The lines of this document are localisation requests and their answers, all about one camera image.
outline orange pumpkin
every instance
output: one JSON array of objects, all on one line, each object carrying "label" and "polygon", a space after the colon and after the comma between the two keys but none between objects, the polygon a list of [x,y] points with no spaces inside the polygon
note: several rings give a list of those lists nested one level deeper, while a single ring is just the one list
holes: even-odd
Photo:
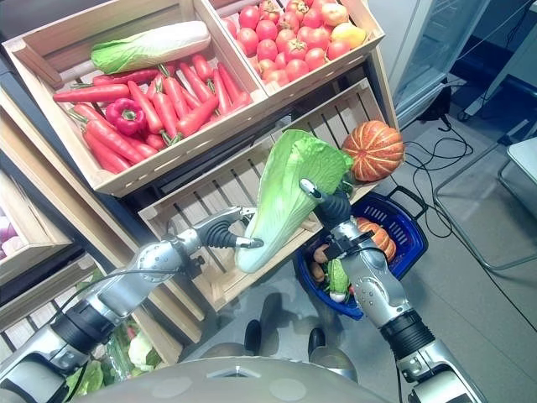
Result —
[{"label": "orange pumpkin", "polygon": [[385,229],[380,227],[380,225],[370,222],[364,217],[357,218],[358,229],[363,233],[367,231],[373,231],[374,235],[372,237],[373,242],[386,254],[386,259],[391,262],[395,256],[395,242],[389,237]]},{"label": "orange pumpkin", "polygon": [[362,123],[352,130],[341,149],[354,159],[352,172],[356,179],[365,182],[388,176],[404,157],[401,134],[378,120]]}]

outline refrigerator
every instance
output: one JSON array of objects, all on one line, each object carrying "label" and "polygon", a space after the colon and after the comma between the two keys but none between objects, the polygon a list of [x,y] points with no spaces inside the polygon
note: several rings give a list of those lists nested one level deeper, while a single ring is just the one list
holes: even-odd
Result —
[{"label": "refrigerator", "polygon": [[435,100],[490,0],[369,0],[399,126]]}]

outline basket handle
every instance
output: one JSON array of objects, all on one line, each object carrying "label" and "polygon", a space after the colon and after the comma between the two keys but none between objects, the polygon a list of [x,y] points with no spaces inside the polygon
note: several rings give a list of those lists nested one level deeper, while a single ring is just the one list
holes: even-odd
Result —
[{"label": "basket handle", "polygon": [[414,200],[416,203],[418,203],[421,207],[421,211],[416,214],[415,216],[413,216],[412,214],[409,213],[409,215],[415,220],[415,221],[418,221],[418,218],[420,218],[421,216],[423,216],[425,214],[425,212],[427,211],[427,205],[425,204],[424,200],[421,199],[418,195],[416,195],[415,193],[413,193],[412,191],[410,191],[409,189],[407,189],[406,187],[402,187],[402,186],[399,186],[397,185],[387,196],[386,198],[387,199],[391,199],[392,198],[392,195],[397,192],[397,191],[400,191],[401,193],[404,193],[406,196],[410,197],[412,200]]}]

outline cabbage leaf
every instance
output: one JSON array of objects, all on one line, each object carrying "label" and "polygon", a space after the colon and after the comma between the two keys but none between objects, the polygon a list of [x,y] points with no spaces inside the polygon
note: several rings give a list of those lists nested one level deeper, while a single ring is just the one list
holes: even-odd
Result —
[{"label": "cabbage leaf", "polygon": [[331,194],[351,167],[352,158],[339,149],[303,130],[286,130],[270,151],[259,185],[258,211],[245,232],[264,245],[239,249],[237,267],[246,273],[259,270],[313,211],[315,201],[300,189],[300,179]]}]

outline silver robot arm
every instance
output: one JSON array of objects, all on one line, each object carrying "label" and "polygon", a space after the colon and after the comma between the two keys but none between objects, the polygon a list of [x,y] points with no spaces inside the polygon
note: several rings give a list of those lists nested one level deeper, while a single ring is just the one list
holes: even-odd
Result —
[{"label": "silver robot arm", "polygon": [[300,186],[320,202],[315,214],[331,233],[326,256],[341,260],[358,306],[389,343],[406,381],[418,383],[409,402],[487,402],[447,346],[421,321],[372,233],[358,230],[347,196],[325,195],[304,179]]},{"label": "silver robot arm", "polygon": [[65,377],[74,374],[154,288],[187,266],[202,264],[199,259],[190,259],[201,246],[262,246],[259,239],[229,232],[233,222],[247,219],[254,212],[253,208],[229,207],[177,236],[145,245],[125,269],[127,274],[88,289],[78,303],[39,329],[0,365],[0,402],[63,401],[68,391]]}]

